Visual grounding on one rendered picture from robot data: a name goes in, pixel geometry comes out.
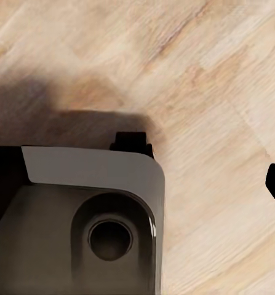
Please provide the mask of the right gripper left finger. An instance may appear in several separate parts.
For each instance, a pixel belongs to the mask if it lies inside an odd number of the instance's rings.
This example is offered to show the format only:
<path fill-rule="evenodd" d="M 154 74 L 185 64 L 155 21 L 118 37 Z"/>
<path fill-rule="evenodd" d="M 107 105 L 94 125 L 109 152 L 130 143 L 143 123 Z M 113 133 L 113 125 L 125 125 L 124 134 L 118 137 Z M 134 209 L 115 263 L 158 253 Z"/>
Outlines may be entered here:
<path fill-rule="evenodd" d="M 21 176 L 16 164 L 0 167 L 0 220 L 21 186 Z"/>

